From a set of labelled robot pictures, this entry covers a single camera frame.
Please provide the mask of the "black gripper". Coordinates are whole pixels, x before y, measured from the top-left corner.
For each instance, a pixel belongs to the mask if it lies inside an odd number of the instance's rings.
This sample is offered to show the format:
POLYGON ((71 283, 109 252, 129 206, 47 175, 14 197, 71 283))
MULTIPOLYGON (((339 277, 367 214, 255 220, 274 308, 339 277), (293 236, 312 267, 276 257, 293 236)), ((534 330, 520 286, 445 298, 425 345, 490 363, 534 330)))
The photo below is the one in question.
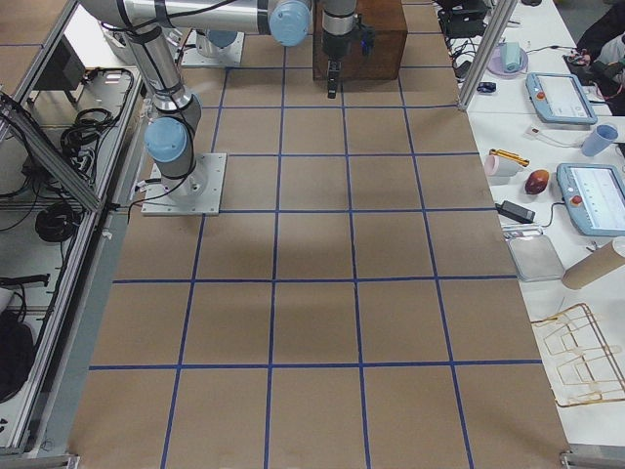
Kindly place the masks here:
POLYGON ((327 67, 327 98, 335 99, 339 86, 339 62, 350 49, 352 14, 322 13, 322 49, 330 59, 327 67))

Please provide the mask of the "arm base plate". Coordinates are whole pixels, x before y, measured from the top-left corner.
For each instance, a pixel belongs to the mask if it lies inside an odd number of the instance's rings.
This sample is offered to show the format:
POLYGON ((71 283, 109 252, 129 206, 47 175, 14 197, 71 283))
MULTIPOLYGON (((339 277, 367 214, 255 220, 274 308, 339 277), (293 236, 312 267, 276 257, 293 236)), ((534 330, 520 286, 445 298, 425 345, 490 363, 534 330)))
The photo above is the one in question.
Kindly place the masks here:
POLYGON ((142 204, 146 216, 218 215, 221 206, 227 155, 198 153, 195 169, 180 187, 169 192, 176 183, 165 179, 146 189, 147 202, 142 204))
POLYGON ((243 51, 244 33, 238 32, 232 45, 214 57, 204 57, 198 53, 195 46, 196 32, 191 33, 185 46, 183 67, 239 67, 243 51))

